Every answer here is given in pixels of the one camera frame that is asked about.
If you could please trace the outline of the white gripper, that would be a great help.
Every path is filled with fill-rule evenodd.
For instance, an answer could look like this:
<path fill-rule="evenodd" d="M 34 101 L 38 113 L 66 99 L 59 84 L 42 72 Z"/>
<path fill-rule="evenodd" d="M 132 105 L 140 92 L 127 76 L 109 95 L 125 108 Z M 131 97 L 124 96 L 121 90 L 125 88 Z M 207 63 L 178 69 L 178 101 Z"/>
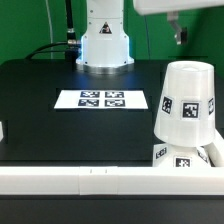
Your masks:
<path fill-rule="evenodd" d="M 174 38 L 178 45 L 187 43 L 187 28 L 178 24 L 179 13 L 177 11 L 222 5 L 224 5 L 224 0 L 133 0 L 134 9 L 140 15 L 168 12 L 167 21 L 175 31 Z"/>

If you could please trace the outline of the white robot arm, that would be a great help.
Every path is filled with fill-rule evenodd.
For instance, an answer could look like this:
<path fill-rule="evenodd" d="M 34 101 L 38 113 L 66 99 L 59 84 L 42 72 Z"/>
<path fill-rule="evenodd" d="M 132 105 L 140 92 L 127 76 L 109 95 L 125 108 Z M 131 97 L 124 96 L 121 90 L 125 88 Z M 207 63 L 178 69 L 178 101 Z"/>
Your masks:
<path fill-rule="evenodd" d="M 86 5 L 87 30 L 81 38 L 77 69 L 95 74 L 131 70 L 134 59 L 123 28 L 124 0 L 86 0 Z M 224 0 L 133 0 L 140 15 L 166 13 L 177 44 L 187 40 L 187 31 L 177 23 L 179 11 L 223 5 Z"/>

